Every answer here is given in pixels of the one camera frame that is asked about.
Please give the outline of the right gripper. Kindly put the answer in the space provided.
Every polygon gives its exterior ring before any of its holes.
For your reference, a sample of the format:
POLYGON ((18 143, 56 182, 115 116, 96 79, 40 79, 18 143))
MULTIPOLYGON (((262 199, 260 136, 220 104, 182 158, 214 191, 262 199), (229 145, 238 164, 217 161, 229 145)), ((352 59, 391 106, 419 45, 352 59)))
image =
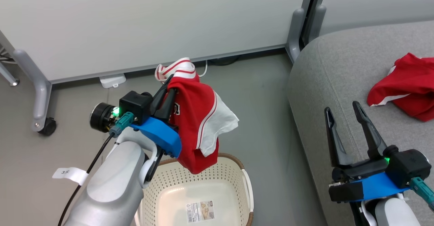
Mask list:
POLYGON ((353 164, 352 157, 348 155, 343 147, 337 132, 337 122, 329 107, 324 109, 325 125, 327 129, 328 147, 332 170, 332 180, 344 182, 349 180, 360 180, 371 175, 384 172, 389 165, 383 152, 387 145, 379 134, 378 130, 370 120, 361 104, 352 102, 352 107, 357 121, 361 124, 363 133, 368 145, 368 157, 364 161, 353 164))

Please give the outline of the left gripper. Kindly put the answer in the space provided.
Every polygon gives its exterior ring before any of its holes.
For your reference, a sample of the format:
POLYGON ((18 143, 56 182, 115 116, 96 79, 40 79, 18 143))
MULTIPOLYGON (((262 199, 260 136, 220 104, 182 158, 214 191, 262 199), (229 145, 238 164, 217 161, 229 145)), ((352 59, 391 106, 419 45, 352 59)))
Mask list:
MULTIPOLYGON (((166 79, 162 87, 153 97, 151 104, 151 115, 157 115, 159 120, 169 120, 175 105, 177 90, 169 89, 169 83, 173 75, 166 79)), ((107 103, 96 105, 90 115, 90 127, 102 133, 108 133, 119 119, 120 109, 117 106, 107 103)))

